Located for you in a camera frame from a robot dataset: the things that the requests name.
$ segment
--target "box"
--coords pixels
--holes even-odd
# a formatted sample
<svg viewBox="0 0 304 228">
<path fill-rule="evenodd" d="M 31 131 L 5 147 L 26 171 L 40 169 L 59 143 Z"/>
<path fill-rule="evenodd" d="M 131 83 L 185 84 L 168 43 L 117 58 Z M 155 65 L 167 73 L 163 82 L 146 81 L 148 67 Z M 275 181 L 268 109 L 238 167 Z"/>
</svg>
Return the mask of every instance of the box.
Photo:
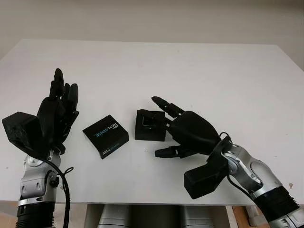
<svg viewBox="0 0 304 228">
<path fill-rule="evenodd" d="M 85 128 L 83 133 L 99 151 L 102 159 L 129 141 L 128 132 L 111 115 Z"/>
<path fill-rule="evenodd" d="M 136 115 L 135 139 L 165 141 L 165 112 L 138 110 Z"/>
</svg>

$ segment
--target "wire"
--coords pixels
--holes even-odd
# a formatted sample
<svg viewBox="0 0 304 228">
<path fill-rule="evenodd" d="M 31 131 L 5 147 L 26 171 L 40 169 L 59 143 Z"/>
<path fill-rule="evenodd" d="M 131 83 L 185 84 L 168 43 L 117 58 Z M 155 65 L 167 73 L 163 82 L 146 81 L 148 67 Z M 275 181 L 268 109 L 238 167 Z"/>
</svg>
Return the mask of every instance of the wire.
<svg viewBox="0 0 304 228">
<path fill-rule="evenodd" d="M 64 221 L 63 221 L 63 228 L 68 228 L 69 216 L 70 216 L 70 190 L 68 188 L 68 184 L 67 184 L 67 180 L 66 180 L 65 175 L 67 173 L 71 172 L 74 169 L 74 167 L 68 168 L 63 173 L 53 162 L 48 161 L 44 158 L 40 158 L 39 160 L 41 160 L 41 161 L 49 164 L 50 166 L 52 166 L 62 179 L 62 188 L 63 188 L 63 191 L 65 192 L 65 195 L 66 195 L 66 208 L 65 208 L 65 217 L 64 217 Z"/>
<path fill-rule="evenodd" d="M 228 134 L 227 132 L 221 132 L 221 133 L 219 134 L 219 137 L 221 137 L 222 134 L 225 134 L 226 136 L 228 136 L 228 137 L 230 138 L 230 142 L 233 143 L 232 140 L 231 140 L 231 137 L 229 136 L 229 134 Z"/>
<path fill-rule="evenodd" d="M 242 189 L 240 186 L 238 186 L 235 182 L 232 181 L 232 179 L 230 178 L 230 174 L 227 175 L 227 179 L 230 182 L 230 184 L 232 184 L 234 187 L 236 187 L 237 189 L 239 189 L 242 193 L 244 193 L 245 195 L 247 195 L 251 199 L 251 197 L 248 194 L 248 192 L 246 192 L 244 189 Z"/>
</svg>

